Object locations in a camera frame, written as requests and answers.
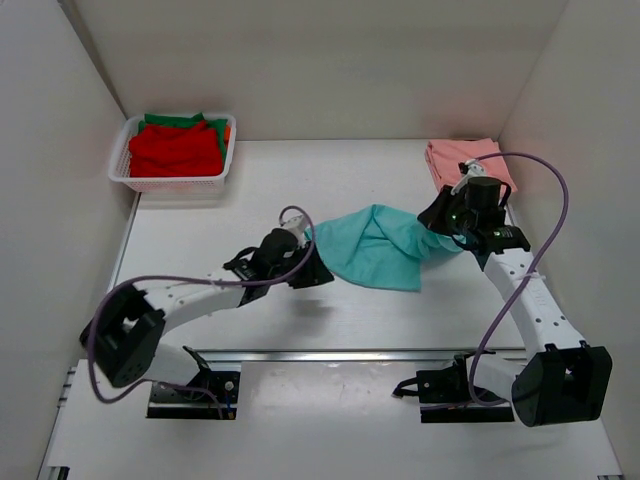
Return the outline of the orange t shirt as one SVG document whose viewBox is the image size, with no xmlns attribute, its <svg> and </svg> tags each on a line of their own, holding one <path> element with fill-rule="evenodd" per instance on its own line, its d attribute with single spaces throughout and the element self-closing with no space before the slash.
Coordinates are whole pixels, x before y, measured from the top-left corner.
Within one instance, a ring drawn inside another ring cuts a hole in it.
<svg viewBox="0 0 640 480">
<path fill-rule="evenodd" d="M 232 128 L 230 127 L 229 124 L 227 124 L 225 126 L 225 130 L 224 130 L 224 144 L 225 144 L 225 146 L 228 146 L 228 144 L 229 144 L 231 133 L 232 133 Z"/>
</svg>

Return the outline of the metal table rail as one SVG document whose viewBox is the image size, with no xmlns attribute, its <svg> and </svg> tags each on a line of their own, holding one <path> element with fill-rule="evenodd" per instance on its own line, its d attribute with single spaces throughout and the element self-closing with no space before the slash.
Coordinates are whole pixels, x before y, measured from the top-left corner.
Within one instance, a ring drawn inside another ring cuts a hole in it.
<svg viewBox="0 0 640 480">
<path fill-rule="evenodd" d="M 209 363 L 241 362 L 439 362 L 455 355 L 470 353 L 463 349 L 324 349 L 324 350 L 213 350 L 200 349 L 198 353 Z"/>
</svg>

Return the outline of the green t shirt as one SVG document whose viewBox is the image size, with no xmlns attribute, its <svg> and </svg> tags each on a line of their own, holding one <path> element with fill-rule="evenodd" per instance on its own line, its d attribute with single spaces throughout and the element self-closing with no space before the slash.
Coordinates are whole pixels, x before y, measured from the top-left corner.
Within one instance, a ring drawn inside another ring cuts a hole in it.
<svg viewBox="0 0 640 480">
<path fill-rule="evenodd" d="M 228 120 L 226 119 L 206 119 L 203 113 L 197 113 L 191 117 L 163 116 L 146 113 L 144 115 L 144 118 L 138 122 L 138 133 L 141 133 L 147 125 L 159 125 L 164 127 L 186 129 L 191 128 L 200 122 L 205 122 L 208 128 L 214 129 L 216 131 L 218 148 L 222 156 L 225 156 L 228 146 L 225 146 L 224 144 L 224 130 L 225 126 L 229 124 Z"/>
</svg>

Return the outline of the folded pink t shirt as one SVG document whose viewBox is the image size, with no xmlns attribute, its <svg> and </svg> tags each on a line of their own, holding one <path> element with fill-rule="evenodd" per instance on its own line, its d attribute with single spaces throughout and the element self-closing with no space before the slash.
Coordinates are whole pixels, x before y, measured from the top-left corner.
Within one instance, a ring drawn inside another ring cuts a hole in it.
<svg viewBox="0 0 640 480">
<path fill-rule="evenodd" d="M 432 139 L 425 151 L 425 160 L 436 190 L 444 186 L 454 186 L 462 178 L 459 163 L 486 154 L 500 152 L 498 142 L 490 138 L 480 140 Z M 502 156 L 492 157 L 480 162 L 486 174 L 510 185 L 512 192 L 517 191 L 515 182 L 510 176 L 506 162 Z"/>
</svg>

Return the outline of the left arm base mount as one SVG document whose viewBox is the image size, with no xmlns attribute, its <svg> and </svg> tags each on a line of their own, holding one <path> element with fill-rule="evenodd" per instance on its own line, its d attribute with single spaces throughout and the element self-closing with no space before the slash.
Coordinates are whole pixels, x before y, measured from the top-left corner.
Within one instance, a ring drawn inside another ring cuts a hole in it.
<svg viewBox="0 0 640 480">
<path fill-rule="evenodd" d="M 212 363 L 188 346 L 162 346 L 146 377 L 152 380 L 149 419 L 237 418 L 241 379 L 238 363 Z"/>
</svg>

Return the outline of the red t shirt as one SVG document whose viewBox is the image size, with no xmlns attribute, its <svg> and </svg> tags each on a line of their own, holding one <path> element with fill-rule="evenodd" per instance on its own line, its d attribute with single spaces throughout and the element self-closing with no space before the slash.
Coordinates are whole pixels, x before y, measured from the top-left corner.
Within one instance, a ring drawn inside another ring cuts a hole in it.
<svg viewBox="0 0 640 480">
<path fill-rule="evenodd" d="M 133 178 L 207 177 L 224 170 L 216 131 L 205 122 L 186 129 L 147 125 L 128 149 Z"/>
</svg>

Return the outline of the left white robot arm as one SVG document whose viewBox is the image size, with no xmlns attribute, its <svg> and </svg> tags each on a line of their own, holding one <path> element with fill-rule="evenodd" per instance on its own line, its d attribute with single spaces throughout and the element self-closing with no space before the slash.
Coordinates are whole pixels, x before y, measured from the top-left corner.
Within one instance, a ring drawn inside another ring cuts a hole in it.
<svg viewBox="0 0 640 480">
<path fill-rule="evenodd" d="M 259 246 L 247 247 L 203 280 L 158 277 L 131 279 L 114 289 L 80 335 L 96 367 L 114 388 L 141 380 L 175 385 L 188 398 L 208 389 L 204 359 L 188 346 L 172 347 L 169 331 L 222 310 L 243 307 L 269 289 L 321 286 L 334 277 L 304 232 L 275 228 Z"/>
</svg>

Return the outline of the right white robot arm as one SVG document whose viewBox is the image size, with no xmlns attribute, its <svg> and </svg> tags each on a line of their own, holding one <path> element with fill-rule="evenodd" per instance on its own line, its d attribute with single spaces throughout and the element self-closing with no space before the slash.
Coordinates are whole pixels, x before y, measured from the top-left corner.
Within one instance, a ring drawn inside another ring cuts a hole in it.
<svg viewBox="0 0 640 480">
<path fill-rule="evenodd" d="M 419 222 L 471 253 L 505 302 L 522 338 L 520 366 L 486 347 L 461 354 L 428 383 L 432 393 L 492 407 L 506 402 L 527 427 L 593 421 L 604 404 L 613 361 L 592 346 L 563 314 L 538 275 L 536 257 L 521 229 L 506 222 L 511 189 L 491 177 L 443 187 Z"/>
</svg>

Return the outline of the teal t shirt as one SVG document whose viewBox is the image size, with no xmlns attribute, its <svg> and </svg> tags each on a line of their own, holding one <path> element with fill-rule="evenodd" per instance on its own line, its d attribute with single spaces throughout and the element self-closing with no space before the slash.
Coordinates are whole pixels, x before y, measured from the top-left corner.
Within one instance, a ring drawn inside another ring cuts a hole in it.
<svg viewBox="0 0 640 480">
<path fill-rule="evenodd" d="M 457 254 L 453 239 L 424 227 L 417 216 L 373 204 L 305 231 L 324 265 L 365 288 L 418 292 L 421 268 L 439 255 Z"/>
</svg>

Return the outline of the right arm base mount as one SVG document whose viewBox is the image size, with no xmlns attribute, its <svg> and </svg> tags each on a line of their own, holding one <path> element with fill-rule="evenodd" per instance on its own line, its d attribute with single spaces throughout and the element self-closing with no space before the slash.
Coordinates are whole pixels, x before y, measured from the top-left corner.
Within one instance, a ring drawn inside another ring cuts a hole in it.
<svg viewBox="0 0 640 480">
<path fill-rule="evenodd" d="M 456 354 L 444 367 L 417 370 L 412 378 L 399 382 L 392 392 L 397 399 L 419 402 L 422 424 L 512 423 L 511 407 L 481 406 L 472 401 L 466 360 L 471 354 Z"/>
</svg>

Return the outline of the white plastic basket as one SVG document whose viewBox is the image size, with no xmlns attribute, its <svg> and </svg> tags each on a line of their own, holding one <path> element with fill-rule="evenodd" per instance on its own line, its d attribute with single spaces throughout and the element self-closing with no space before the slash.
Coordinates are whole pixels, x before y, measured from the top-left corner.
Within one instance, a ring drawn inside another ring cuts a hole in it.
<svg viewBox="0 0 640 480">
<path fill-rule="evenodd" d="M 132 190 L 140 193 L 205 193 L 220 191 L 223 189 L 225 178 L 229 173 L 232 163 L 232 157 L 236 136 L 236 119 L 229 114 L 222 113 L 203 113 L 206 119 L 226 119 L 232 128 L 230 141 L 227 147 L 227 153 L 224 158 L 224 170 L 217 176 L 207 177 L 178 177 L 178 178 L 133 178 L 130 176 L 130 152 L 128 149 L 129 141 L 138 134 L 138 122 L 144 118 L 144 115 L 134 116 L 126 121 L 123 130 L 116 140 L 115 147 L 112 150 L 109 161 L 108 176 L 109 179 L 123 183 Z M 188 115 L 163 115 L 163 116 L 180 116 L 191 117 Z"/>
</svg>

